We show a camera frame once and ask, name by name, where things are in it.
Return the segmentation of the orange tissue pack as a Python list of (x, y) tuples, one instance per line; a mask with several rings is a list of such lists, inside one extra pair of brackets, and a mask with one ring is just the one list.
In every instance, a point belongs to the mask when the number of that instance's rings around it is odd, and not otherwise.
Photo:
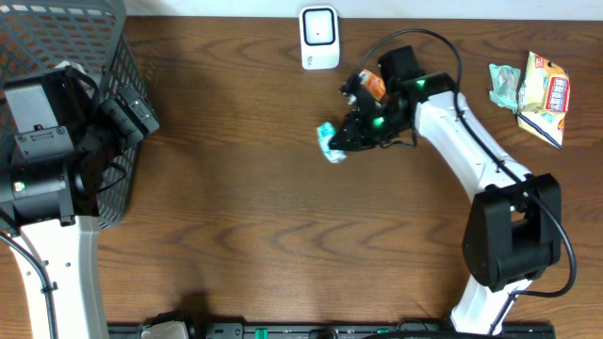
[(361, 70), (359, 77), (361, 85), (377, 102), (380, 102), (386, 93), (385, 84), (381, 77), (368, 69)]

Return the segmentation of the small green white carton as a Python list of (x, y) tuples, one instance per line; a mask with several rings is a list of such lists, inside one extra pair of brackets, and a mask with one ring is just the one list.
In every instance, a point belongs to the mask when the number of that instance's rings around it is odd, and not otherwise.
[(325, 158), (333, 164), (341, 163), (347, 158), (344, 151), (333, 150), (329, 146), (329, 142), (333, 139), (335, 134), (336, 130), (334, 126), (328, 121), (324, 122), (317, 128), (319, 147)]

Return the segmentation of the teal packet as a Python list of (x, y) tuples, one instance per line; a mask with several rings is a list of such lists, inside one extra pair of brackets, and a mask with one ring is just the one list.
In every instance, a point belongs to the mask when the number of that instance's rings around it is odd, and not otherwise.
[(521, 71), (508, 65), (489, 65), (493, 88), (490, 100), (499, 107), (510, 109), (514, 114), (518, 109), (517, 87)]

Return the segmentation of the white blue snack bag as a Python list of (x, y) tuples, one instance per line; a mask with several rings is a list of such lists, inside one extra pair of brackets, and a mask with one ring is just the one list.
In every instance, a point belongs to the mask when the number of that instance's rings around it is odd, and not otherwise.
[(568, 72), (554, 62), (530, 52), (524, 81), (518, 91), (518, 126), (562, 149), (570, 93)]

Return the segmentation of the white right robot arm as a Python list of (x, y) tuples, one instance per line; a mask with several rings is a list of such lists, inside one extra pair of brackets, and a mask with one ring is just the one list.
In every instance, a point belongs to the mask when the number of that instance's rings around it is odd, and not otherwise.
[(424, 137), (443, 157), (471, 202), (462, 251), (470, 273), (449, 321), (457, 332), (496, 335), (521, 296), (539, 297), (533, 281), (561, 258), (561, 188), (510, 157), (468, 108), (447, 73), (424, 73), (411, 47), (379, 59), (384, 93), (353, 73), (340, 91), (352, 107), (322, 141), (334, 153), (388, 148), (399, 134)]

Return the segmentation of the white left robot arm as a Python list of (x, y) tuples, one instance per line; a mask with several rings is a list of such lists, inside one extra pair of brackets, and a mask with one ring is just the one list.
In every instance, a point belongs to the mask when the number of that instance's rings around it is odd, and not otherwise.
[(5, 85), (16, 154), (1, 168), (1, 240), (36, 338), (107, 338), (99, 195), (124, 137), (96, 82), (66, 62)]

